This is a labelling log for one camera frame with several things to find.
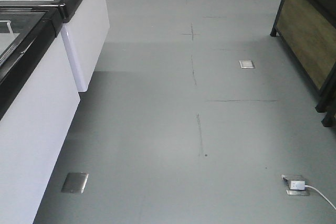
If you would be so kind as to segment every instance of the wooden cabinet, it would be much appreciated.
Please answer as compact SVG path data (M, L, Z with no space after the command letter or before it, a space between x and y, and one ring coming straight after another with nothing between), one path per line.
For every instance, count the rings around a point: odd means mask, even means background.
M316 88L317 111L325 112L336 92L336 0L282 0L276 33Z

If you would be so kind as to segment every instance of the power adapter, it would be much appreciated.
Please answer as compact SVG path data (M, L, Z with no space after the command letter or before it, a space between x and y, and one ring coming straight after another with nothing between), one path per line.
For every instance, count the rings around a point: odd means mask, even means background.
M289 190L305 190L306 182L304 180L288 180Z

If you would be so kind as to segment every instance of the white cabinet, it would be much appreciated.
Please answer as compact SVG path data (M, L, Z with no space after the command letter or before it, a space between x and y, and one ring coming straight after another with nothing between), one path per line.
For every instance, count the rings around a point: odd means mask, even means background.
M1 224L33 223L78 103L58 35L0 121Z

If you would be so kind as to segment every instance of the power plug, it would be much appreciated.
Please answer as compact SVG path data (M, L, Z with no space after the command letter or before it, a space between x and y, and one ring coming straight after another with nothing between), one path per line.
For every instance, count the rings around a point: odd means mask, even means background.
M281 176L288 186L286 192L292 196L308 196L309 191L306 190L307 180L302 175L282 175Z
M305 190L306 182L304 180L288 180L289 190Z

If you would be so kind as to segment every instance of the cabinet leg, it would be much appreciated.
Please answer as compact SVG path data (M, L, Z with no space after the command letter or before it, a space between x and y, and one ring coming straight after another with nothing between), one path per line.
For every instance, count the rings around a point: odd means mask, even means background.
M322 120L322 124L324 127L331 127L335 121L336 114L336 99L332 101L332 104L328 107L328 111L324 119Z
M271 37L276 37L277 36L277 31L276 31L276 29L273 27L272 28L272 31L271 31L271 33L270 33L270 36Z
M334 122L334 117L331 118L328 115L326 115L325 118L323 118L323 120L322 120L322 124L323 124L324 127L332 127L333 122Z

